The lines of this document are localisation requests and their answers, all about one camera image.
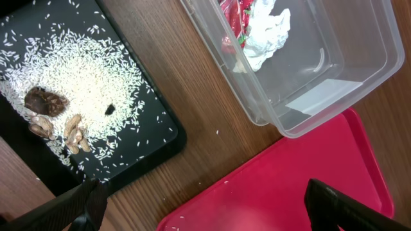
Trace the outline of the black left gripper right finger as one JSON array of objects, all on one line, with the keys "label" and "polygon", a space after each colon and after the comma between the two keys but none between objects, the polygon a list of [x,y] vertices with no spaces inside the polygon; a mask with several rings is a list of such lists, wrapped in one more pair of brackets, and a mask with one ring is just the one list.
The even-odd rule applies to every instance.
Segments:
[{"label": "black left gripper right finger", "polygon": [[304,204],[312,231],[410,231],[317,179],[308,181]]}]

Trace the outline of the red strawberry snack wrapper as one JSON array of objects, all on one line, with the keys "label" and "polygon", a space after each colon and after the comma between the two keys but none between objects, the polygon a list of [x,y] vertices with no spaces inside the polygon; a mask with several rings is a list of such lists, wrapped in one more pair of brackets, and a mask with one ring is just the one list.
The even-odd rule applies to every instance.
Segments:
[{"label": "red strawberry snack wrapper", "polygon": [[247,27],[253,2],[254,0],[218,0],[218,4],[242,49],[245,47],[247,39]]}]

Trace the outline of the rice and food scraps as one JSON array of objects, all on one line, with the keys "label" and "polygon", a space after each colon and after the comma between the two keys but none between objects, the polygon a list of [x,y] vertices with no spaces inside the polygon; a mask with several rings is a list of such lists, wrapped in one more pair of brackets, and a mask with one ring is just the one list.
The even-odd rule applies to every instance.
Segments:
[{"label": "rice and food scraps", "polygon": [[57,13],[42,13],[31,26],[45,35],[1,31],[1,96],[24,122],[52,124],[42,140],[72,170],[69,158],[81,151],[101,165],[113,157],[121,129],[138,125],[143,109],[153,105],[138,94],[154,91],[125,43],[108,36],[102,10],[91,10],[98,22],[85,22],[83,1],[63,2],[85,31],[52,19]]}]

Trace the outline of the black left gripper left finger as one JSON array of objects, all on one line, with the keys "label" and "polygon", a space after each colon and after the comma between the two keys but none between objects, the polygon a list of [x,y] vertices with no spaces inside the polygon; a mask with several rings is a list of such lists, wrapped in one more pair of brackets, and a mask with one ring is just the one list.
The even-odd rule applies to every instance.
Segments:
[{"label": "black left gripper left finger", "polygon": [[1,225],[1,230],[99,230],[107,200],[108,185],[98,179],[87,179],[55,199]]}]

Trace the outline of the white napkin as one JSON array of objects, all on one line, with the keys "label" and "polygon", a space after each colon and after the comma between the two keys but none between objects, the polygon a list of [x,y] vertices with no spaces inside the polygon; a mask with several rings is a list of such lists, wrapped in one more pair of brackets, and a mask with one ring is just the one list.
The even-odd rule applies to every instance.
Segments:
[{"label": "white napkin", "polygon": [[254,72],[288,39],[291,12],[285,8],[279,15],[272,15],[274,5],[275,0],[255,0],[251,4],[243,53]]}]

